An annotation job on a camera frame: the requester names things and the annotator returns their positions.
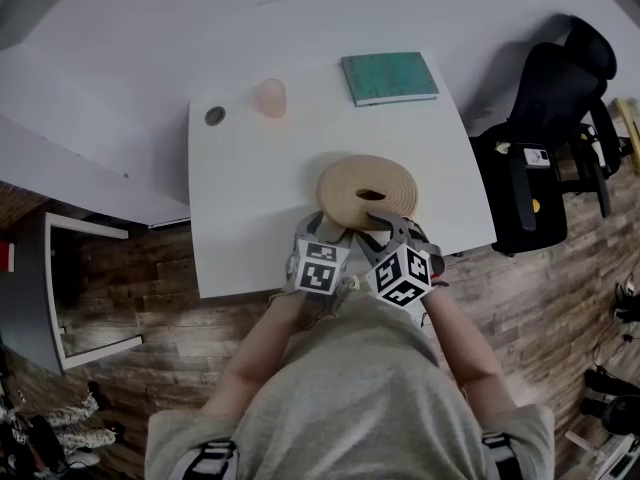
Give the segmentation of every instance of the green book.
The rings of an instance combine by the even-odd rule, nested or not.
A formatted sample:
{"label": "green book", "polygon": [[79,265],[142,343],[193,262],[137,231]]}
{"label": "green book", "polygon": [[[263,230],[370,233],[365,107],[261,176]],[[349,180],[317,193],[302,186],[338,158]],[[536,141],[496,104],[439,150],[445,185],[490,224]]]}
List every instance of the green book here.
{"label": "green book", "polygon": [[438,87],[420,52],[343,57],[342,69],[357,107],[434,100],[438,94]]}

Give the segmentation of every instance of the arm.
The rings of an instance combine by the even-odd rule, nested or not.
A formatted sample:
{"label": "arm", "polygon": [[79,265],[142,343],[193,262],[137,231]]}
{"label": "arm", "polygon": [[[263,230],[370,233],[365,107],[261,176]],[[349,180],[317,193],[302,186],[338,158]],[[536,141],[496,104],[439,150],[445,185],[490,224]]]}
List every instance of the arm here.
{"label": "arm", "polygon": [[442,288],[422,299],[451,373],[467,394],[477,420],[516,408],[504,383],[502,368],[487,340]]}
{"label": "arm", "polygon": [[305,292],[276,298],[229,360],[202,412],[238,422],[253,397],[278,371],[297,320]]}

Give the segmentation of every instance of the black office chair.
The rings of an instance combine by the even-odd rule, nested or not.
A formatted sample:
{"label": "black office chair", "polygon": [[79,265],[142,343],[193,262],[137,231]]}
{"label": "black office chair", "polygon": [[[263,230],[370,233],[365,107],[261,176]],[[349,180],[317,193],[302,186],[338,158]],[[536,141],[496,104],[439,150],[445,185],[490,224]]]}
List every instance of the black office chair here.
{"label": "black office chair", "polygon": [[[611,147],[613,125],[600,98],[615,67],[600,55],[602,41],[610,55],[613,51],[602,36],[595,40],[595,31],[575,20],[565,46],[542,43],[531,50],[507,122],[471,139],[496,229],[493,248],[504,254],[549,247],[566,238],[564,192],[600,191],[606,199],[603,215],[609,211],[603,172],[617,170],[616,151]],[[589,111],[595,127],[584,129],[581,120]],[[610,166],[605,171],[592,147],[601,129]],[[582,140],[585,131],[589,134]],[[580,180],[562,182],[554,150],[570,141]]]}

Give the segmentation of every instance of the grey t-shirt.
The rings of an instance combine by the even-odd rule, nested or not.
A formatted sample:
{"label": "grey t-shirt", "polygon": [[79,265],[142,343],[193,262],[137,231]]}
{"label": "grey t-shirt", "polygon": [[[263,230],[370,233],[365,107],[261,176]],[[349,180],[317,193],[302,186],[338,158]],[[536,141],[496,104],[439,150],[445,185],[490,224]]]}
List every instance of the grey t-shirt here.
{"label": "grey t-shirt", "polygon": [[190,447],[231,437],[240,479],[498,479],[483,432],[510,436],[524,480],[553,478],[549,409],[522,407],[481,428],[408,315],[356,293],[292,340],[237,427],[154,415],[147,478],[174,480]]}

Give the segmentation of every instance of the wooden tape roll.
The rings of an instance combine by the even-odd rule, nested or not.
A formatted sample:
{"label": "wooden tape roll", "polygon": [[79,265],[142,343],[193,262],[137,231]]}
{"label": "wooden tape roll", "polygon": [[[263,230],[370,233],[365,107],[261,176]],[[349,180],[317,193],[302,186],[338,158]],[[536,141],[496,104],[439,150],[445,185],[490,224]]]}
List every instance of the wooden tape roll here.
{"label": "wooden tape roll", "polygon": [[412,217],[418,187],[401,165],[379,156],[356,155],[334,162],[320,176],[318,204],[331,220],[345,228],[379,229],[367,212],[386,210]]}

